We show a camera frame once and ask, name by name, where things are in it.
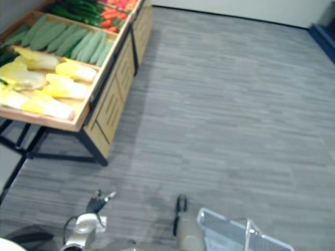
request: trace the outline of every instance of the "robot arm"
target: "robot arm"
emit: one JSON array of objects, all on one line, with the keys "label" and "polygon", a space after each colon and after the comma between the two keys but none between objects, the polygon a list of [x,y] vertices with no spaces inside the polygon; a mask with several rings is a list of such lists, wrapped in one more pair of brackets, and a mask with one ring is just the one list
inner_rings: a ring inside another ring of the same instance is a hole
[{"label": "robot arm", "polygon": [[180,217],[177,244],[178,248],[184,251],[206,251],[203,231],[194,217],[188,213],[183,213]]},{"label": "robot arm", "polygon": [[87,204],[86,213],[77,218],[73,233],[66,243],[64,240],[64,247],[60,251],[83,251],[90,247],[95,240],[97,225],[102,225],[98,213],[115,196],[116,192],[112,192],[106,197],[102,197],[101,191],[97,191]]}]

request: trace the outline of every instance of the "green vegetable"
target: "green vegetable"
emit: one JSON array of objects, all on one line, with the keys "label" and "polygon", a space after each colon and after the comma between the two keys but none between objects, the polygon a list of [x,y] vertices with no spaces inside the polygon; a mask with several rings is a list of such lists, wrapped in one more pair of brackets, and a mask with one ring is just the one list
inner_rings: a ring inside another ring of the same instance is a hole
[{"label": "green vegetable", "polygon": [[125,24],[125,20],[121,20],[121,22],[118,24],[118,29],[121,30],[122,26]]},{"label": "green vegetable", "polygon": [[88,33],[86,29],[80,29],[76,31],[74,34],[70,35],[56,50],[57,56],[64,56],[69,49],[72,48],[75,44],[77,44],[82,38]]},{"label": "green vegetable", "polygon": [[35,33],[32,41],[30,42],[30,48],[36,48],[39,43],[39,40],[44,37],[44,35],[51,30],[54,26],[57,25],[57,22],[46,22],[39,30]]},{"label": "green vegetable", "polygon": [[96,64],[96,62],[98,62],[99,56],[101,52],[103,51],[104,46],[106,44],[106,38],[107,38],[106,33],[103,33],[103,36],[100,40],[100,44],[98,45],[95,52],[93,53],[93,56],[90,59],[90,64]]},{"label": "green vegetable", "polygon": [[9,85],[6,81],[4,81],[3,79],[0,78],[0,84],[3,84],[3,85]]},{"label": "green vegetable", "polygon": [[95,19],[83,18],[82,22],[84,24],[88,24],[88,25],[92,25],[92,26],[101,28],[100,21],[97,21]]},{"label": "green vegetable", "polygon": [[42,34],[37,41],[35,42],[35,38],[31,42],[31,48],[33,50],[41,50],[45,48],[48,44],[50,44],[55,38],[57,38],[64,30],[66,29],[66,24],[56,24],[49,30],[47,30],[44,34]]},{"label": "green vegetable", "polygon": [[97,46],[100,44],[100,41],[103,37],[104,32],[103,31],[97,31],[94,33],[94,35],[91,37],[90,41],[84,48],[83,54],[80,58],[78,58],[79,61],[88,63],[96,50]]},{"label": "green vegetable", "polygon": [[93,36],[93,32],[89,32],[86,36],[79,42],[79,44],[74,48],[71,58],[76,59],[79,53],[84,49],[85,45],[90,41],[91,37]]},{"label": "green vegetable", "polygon": [[72,12],[83,18],[90,18],[90,19],[96,19],[96,20],[100,20],[101,18],[100,14],[93,13],[87,9],[82,9],[81,7],[74,9]]},{"label": "green vegetable", "polygon": [[46,15],[41,16],[40,19],[38,19],[38,21],[32,26],[32,28],[23,38],[21,45],[24,47],[30,45],[30,42],[34,38],[36,32],[44,25],[46,21],[47,21]]},{"label": "green vegetable", "polygon": [[27,35],[27,33],[28,33],[27,31],[24,31],[24,32],[21,32],[20,34],[12,36],[11,38],[7,38],[3,46],[17,44]]},{"label": "green vegetable", "polygon": [[61,43],[64,42],[70,35],[72,35],[77,28],[78,25],[69,26],[58,38],[53,40],[51,44],[48,45],[47,52],[54,52],[57,50]]},{"label": "green vegetable", "polygon": [[102,5],[102,4],[97,3],[96,6],[97,6],[97,8],[98,8],[98,10],[99,10],[100,12],[103,12],[103,11],[105,10],[105,6]]},{"label": "green vegetable", "polygon": [[114,17],[114,18],[112,19],[112,21],[111,21],[111,25],[112,25],[113,27],[117,27],[117,25],[118,25],[119,22],[120,22],[120,19],[117,18],[117,17]]},{"label": "green vegetable", "polygon": [[111,47],[113,46],[113,41],[112,42],[109,42],[108,44],[105,45],[102,53],[100,54],[100,57],[98,59],[98,62],[96,63],[97,66],[101,67],[111,49]]},{"label": "green vegetable", "polygon": [[18,56],[18,54],[16,52],[12,52],[12,51],[1,53],[1,55],[0,55],[0,66],[3,66],[7,63],[12,62],[17,56]]},{"label": "green vegetable", "polygon": [[69,6],[73,6],[73,8],[87,9],[89,12],[96,13],[96,14],[101,13],[97,5],[94,3],[89,3],[87,1],[82,1],[82,0],[66,0],[66,3]]},{"label": "green vegetable", "polygon": [[6,41],[7,39],[10,39],[16,35],[19,35],[20,33],[22,32],[27,32],[28,30],[30,29],[30,26],[25,22],[23,23],[22,25],[19,26],[19,28],[17,28],[12,34],[10,34],[7,38],[6,38]]},{"label": "green vegetable", "polygon": [[86,16],[92,16],[92,17],[99,17],[100,13],[96,13],[92,10],[91,7],[86,6],[86,5],[81,5],[81,4],[77,4],[77,1],[75,1],[75,3],[68,3],[66,1],[58,1],[57,4],[61,5],[61,7],[65,8],[68,12],[72,13],[72,14],[76,14],[79,15],[81,17],[86,17]]},{"label": "green vegetable", "polygon": [[48,11],[57,16],[69,18],[69,19],[76,20],[76,21],[82,21],[82,17],[70,13],[67,9],[65,9],[64,7],[60,5],[55,5],[53,8],[50,8],[50,10]]}]

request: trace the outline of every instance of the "gray carpet floor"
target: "gray carpet floor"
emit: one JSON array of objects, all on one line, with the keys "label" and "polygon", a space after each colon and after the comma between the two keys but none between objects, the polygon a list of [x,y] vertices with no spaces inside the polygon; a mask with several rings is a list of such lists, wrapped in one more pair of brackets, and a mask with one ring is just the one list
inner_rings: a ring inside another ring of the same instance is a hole
[{"label": "gray carpet floor", "polygon": [[[42,148],[85,153],[65,136]],[[334,65],[306,30],[155,8],[108,167],[26,162],[2,205],[1,236],[43,224],[60,244],[97,188],[118,191],[99,246],[174,245],[185,193],[194,213],[248,216],[296,251],[333,251]]]}]

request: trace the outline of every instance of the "black metal leg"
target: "black metal leg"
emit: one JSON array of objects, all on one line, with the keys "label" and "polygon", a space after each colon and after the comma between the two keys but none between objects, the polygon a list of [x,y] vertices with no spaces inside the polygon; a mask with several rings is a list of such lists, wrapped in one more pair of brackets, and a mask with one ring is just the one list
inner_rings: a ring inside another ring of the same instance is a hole
[{"label": "black metal leg", "polygon": [[60,154],[51,154],[51,153],[32,153],[31,157],[33,158],[48,158],[48,159],[60,159],[62,161],[79,161],[87,163],[95,163],[95,160],[92,157],[84,156],[67,156]]},{"label": "black metal leg", "polygon": [[12,186],[12,184],[15,181],[16,176],[19,174],[23,164],[25,163],[26,159],[29,157],[29,154],[31,151],[34,150],[35,146],[38,144],[39,140],[41,139],[41,137],[43,136],[43,134],[45,133],[45,127],[41,127],[35,137],[33,138],[33,140],[30,142],[27,150],[23,150],[20,149],[22,151],[22,157],[20,158],[19,162],[16,164],[12,174],[10,175],[10,177],[7,179],[7,182],[3,188],[3,192],[0,195],[0,204],[2,204],[2,202],[4,201],[10,187]]},{"label": "black metal leg", "polygon": [[13,182],[14,182],[16,176],[19,174],[19,172],[20,172],[20,170],[21,170],[23,164],[25,163],[26,159],[27,159],[27,158],[26,158],[25,155],[23,155],[23,156],[20,158],[19,162],[16,164],[16,166],[15,166],[13,172],[11,173],[10,177],[7,179],[7,181],[6,181],[5,185],[4,185],[3,191],[2,191],[2,193],[1,193],[1,195],[0,195],[0,205],[1,205],[2,202],[4,201],[4,199],[5,199],[5,197],[6,197],[7,193],[8,193],[8,191],[9,191],[9,189],[10,189],[10,187],[12,186],[12,184],[13,184]]},{"label": "black metal leg", "polygon": [[3,133],[11,123],[12,123],[12,120],[6,119],[5,122],[3,122],[0,127],[0,133]]},{"label": "black metal leg", "polygon": [[92,142],[86,132],[81,129],[80,132],[75,134],[78,140],[86,147],[86,149],[93,155],[93,159],[100,163],[102,166],[107,166],[107,159],[101,154],[96,145]]},{"label": "black metal leg", "polygon": [[17,140],[17,142],[15,144],[15,148],[17,148],[17,149],[21,148],[21,144],[22,144],[24,138],[26,137],[27,132],[28,132],[30,126],[31,126],[30,124],[25,124],[25,127],[23,128],[23,130],[22,130],[22,132],[20,134],[20,137],[18,138],[18,140]]},{"label": "black metal leg", "polygon": [[14,142],[12,142],[11,140],[7,139],[6,137],[0,136],[0,142],[1,144],[3,144],[5,147],[23,155],[26,153],[26,150],[21,149],[21,148],[17,148],[16,144]]},{"label": "black metal leg", "polygon": [[134,67],[135,67],[134,76],[136,76],[137,70],[138,70],[138,57],[137,57],[137,50],[136,50],[136,44],[135,44],[134,29],[133,29],[132,24],[130,24],[130,35],[131,35],[132,52],[133,52],[133,57],[134,57]]}]

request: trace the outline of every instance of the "wall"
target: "wall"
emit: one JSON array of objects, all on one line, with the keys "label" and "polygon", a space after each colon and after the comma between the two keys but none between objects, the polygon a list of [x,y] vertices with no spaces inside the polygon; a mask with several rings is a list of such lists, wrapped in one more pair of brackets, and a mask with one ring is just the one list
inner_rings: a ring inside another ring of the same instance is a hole
[{"label": "wall", "polygon": [[153,0],[153,4],[309,28],[332,0]]},{"label": "wall", "polygon": [[0,0],[0,32],[19,20],[42,0]]}]

